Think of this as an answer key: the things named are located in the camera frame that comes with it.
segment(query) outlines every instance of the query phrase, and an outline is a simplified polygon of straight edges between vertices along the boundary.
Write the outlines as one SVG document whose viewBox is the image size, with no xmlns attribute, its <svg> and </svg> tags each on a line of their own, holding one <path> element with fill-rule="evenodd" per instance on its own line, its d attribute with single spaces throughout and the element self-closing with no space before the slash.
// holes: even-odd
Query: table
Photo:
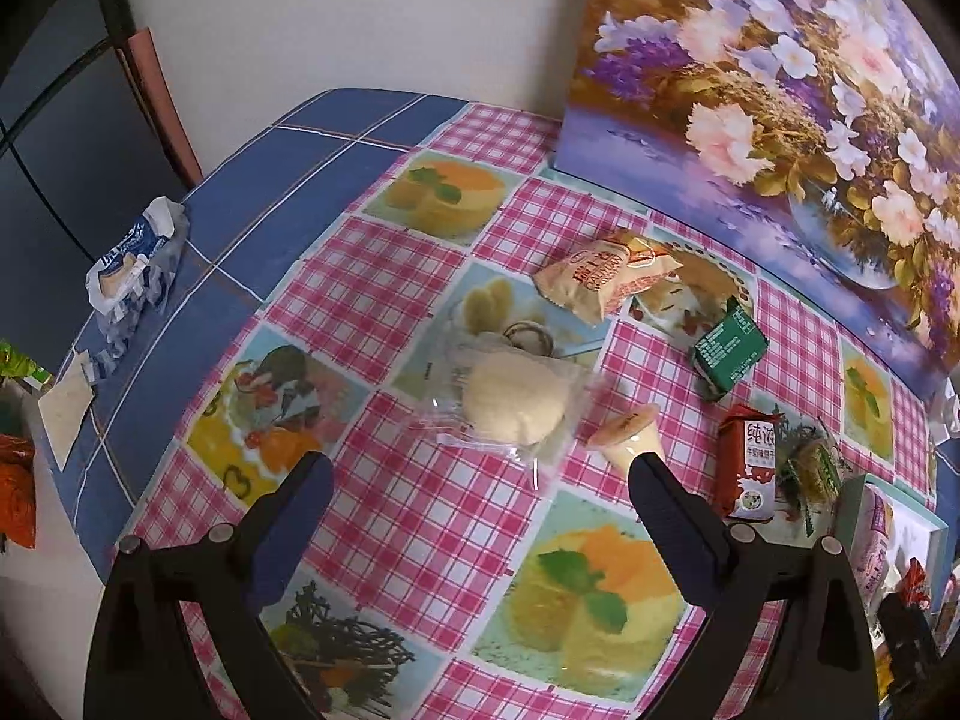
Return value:
<svg viewBox="0 0 960 720">
<path fill-rule="evenodd" d="M 558 128 L 553 119 L 480 103 L 333 90 L 258 135 L 195 189 L 170 314 L 146 317 L 127 370 L 98 392 L 78 442 L 87 456 L 75 464 L 78 478 L 58 479 L 102 576 L 121 532 L 157 547 L 195 541 L 216 522 L 236 522 L 282 478 L 291 455 L 320 445 L 334 461 L 337 493 L 302 576 L 318 581 L 331 619 L 358 614 L 413 654 L 402 672 L 411 686 L 391 686 L 395 716 L 635 716 L 693 641 L 699 610 L 683 610 L 649 682 L 644 674 L 625 688 L 606 686 L 598 690 L 605 697 L 530 676 L 547 674 L 553 661 L 504 654 L 497 622 L 504 593 L 521 581 L 524 555 L 556 535 L 558 519 L 630 531 L 635 517 L 616 471 L 578 445 L 555 488 L 538 496 L 522 469 L 407 429 L 424 356 L 444 322 L 532 317 L 571 359 L 614 383 L 578 436 L 632 404 L 659 403 L 669 466 L 688 490 L 709 498 L 723 410 L 699 398 L 683 349 L 652 323 L 649 306 L 628 303 L 589 331 L 532 302 L 532 272 L 618 226 L 681 247 L 746 295 L 770 349 L 734 399 L 760 394 L 819 416 L 857 467 L 913 488 L 932 508 L 923 406 L 906 387 L 843 328 L 736 252 L 554 172 Z M 453 199 L 424 199 L 442 183 L 455 186 Z M 478 302 L 486 313 L 477 314 Z M 85 333 L 78 348 L 91 340 Z M 887 388 L 888 460 L 868 447 L 880 446 L 871 444 L 874 434 L 853 429 L 845 413 L 848 365 L 875 371 Z M 270 391 L 262 389 L 264 373 Z M 245 432 L 253 424 L 245 422 L 237 432 L 236 416 L 251 402 L 260 413 L 287 394 L 309 401 L 299 422 L 284 423 L 289 430 L 256 423 Z M 301 443 L 281 445 L 280 435 Z M 90 525 L 89 509 L 104 500 L 120 514 Z M 242 717 L 202 618 L 195 608 L 186 613 L 222 712 Z M 719 716 L 736 713 L 749 696 L 777 613 L 768 605 Z M 278 612 L 270 626 L 282 623 Z"/>
</svg>

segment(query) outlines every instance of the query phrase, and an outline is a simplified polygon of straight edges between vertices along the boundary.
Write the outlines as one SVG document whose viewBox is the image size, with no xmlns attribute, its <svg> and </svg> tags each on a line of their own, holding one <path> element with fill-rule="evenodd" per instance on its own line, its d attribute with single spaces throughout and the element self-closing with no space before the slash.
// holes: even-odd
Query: round bread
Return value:
<svg viewBox="0 0 960 720">
<path fill-rule="evenodd" d="M 529 446 L 560 424 L 569 395 L 569 382 L 549 365 L 514 352 L 493 352 L 467 376 L 464 416 L 477 437 Z"/>
</svg>

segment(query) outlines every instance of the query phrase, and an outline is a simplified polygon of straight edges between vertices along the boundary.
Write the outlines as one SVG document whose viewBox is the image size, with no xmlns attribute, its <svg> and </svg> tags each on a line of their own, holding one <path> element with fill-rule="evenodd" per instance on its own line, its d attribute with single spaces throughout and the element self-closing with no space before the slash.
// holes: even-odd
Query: orange snack wrapper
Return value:
<svg viewBox="0 0 960 720">
<path fill-rule="evenodd" d="M 663 245 L 620 227 L 538 271 L 534 284 L 551 303 L 594 326 L 627 295 L 649 289 L 681 266 Z"/>
<path fill-rule="evenodd" d="M 37 545 L 34 446 L 27 439 L 0 436 L 0 533 L 21 547 Z"/>
</svg>

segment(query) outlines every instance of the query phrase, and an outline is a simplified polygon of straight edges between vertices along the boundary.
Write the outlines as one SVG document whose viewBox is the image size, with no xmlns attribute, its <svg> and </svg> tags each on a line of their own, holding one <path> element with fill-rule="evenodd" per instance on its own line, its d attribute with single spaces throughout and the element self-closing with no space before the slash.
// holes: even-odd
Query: checkered tablecloth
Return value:
<svg viewBox="0 0 960 720">
<path fill-rule="evenodd" d="M 703 622 L 688 610 L 664 657 L 630 707 L 577 698 L 553 685 L 536 685 L 470 654 L 469 642 L 486 608 L 511 574 L 539 499 L 523 472 L 496 457 L 436 445 L 408 429 L 409 409 L 392 391 L 390 373 L 429 324 L 445 290 L 470 262 L 486 262 L 526 277 L 576 242 L 616 226 L 660 227 L 704 247 L 755 277 L 755 317 L 770 348 L 734 392 L 746 401 L 754 389 L 842 430 L 843 381 L 838 327 L 781 290 L 756 266 L 659 213 L 644 217 L 556 182 L 533 177 L 549 156 L 558 124 L 530 114 L 474 104 L 419 148 L 430 148 L 510 170 L 522 176 L 472 245 L 448 245 L 381 223 L 361 213 L 419 151 L 400 156 L 322 240 L 307 250 L 272 299 L 234 338 L 191 401 L 151 487 L 128 531 L 154 546 L 195 541 L 218 521 L 237 521 L 244 507 L 181 445 L 189 426 L 261 323 L 280 329 L 309 351 L 321 349 L 371 390 L 349 432 L 331 454 L 336 494 L 304 560 L 323 579 L 428 642 L 445 665 L 422 698 L 421 720 L 621 720 L 648 706 L 680 662 Z M 717 406 L 704 404 L 683 352 L 668 338 L 634 322 L 613 319 L 597 362 L 606 386 L 579 429 L 585 437 L 608 416 L 638 402 L 661 406 L 659 432 L 667 461 L 688 490 L 712 496 Z M 927 493 L 923 409 L 894 379 L 895 463 L 841 438 L 861 469 L 895 476 Z M 574 448 L 562 484 L 582 488 L 623 512 L 632 512 L 621 477 L 582 445 Z M 242 717 L 232 690 L 216 670 L 203 619 L 185 608 L 200 663 L 228 717 Z M 750 651 L 721 707 L 735 714 L 749 697 L 770 647 L 779 607 L 768 605 Z"/>
</svg>

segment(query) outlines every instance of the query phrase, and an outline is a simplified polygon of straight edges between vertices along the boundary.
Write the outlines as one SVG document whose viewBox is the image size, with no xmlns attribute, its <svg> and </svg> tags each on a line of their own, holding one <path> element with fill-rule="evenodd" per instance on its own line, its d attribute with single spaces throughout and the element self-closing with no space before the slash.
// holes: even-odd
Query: orange bag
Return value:
<svg viewBox="0 0 960 720">
<path fill-rule="evenodd" d="M 21 547 L 37 545 L 34 445 L 16 436 L 0 436 L 0 533 Z"/>
</svg>

